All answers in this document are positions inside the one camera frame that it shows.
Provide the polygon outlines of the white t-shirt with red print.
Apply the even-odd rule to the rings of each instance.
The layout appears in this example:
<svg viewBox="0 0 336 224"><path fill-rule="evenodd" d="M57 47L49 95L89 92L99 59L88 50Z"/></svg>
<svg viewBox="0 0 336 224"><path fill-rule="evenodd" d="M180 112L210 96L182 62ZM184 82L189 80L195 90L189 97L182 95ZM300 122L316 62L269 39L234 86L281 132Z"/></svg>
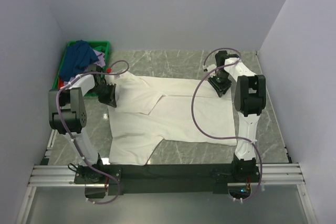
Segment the white t-shirt with red print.
<svg viewBox="0 0 336 224"><path fill-rule="evenodd" d="M162 140L235 146L232 95L198 80L120 75L109 107L112 164L145 165Z"/></svg>

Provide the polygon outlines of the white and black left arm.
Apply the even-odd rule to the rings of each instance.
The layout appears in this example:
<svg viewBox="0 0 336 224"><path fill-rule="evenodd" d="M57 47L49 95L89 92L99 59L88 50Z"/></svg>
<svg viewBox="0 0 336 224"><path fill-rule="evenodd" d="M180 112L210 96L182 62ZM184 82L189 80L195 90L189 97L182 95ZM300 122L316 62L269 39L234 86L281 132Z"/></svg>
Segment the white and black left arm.
<svg viewBox="0 0 336 224"><path fill-rule="evenodd" d="M49 124L64 135L77 154L79 164L74 170L77 178L92 184L104 180L117 181L108 174L86 130L88 118L83 97L87 93L95 93L102 104L117 107L116 85L107 84L103 75L103 68L90 65L85 73L77 75L72 82L48 92Z"/></svg>

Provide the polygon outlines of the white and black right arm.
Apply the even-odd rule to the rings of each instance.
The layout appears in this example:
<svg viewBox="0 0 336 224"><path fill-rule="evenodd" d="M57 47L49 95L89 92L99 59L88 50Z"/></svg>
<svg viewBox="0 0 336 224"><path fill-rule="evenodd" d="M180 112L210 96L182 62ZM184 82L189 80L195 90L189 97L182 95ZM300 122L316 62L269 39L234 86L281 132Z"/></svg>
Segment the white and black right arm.
<svg viewBox="0 0 336 224"><path fill-rule="evenodd" d="M236 82L234 108L238 113L239 129L230 175L241 182L259 175L256 167L256 132L261 113L266 106L266 77L249 70L238 54L220 50L215 55L217 69L208 82L221 97Z"/></svg>

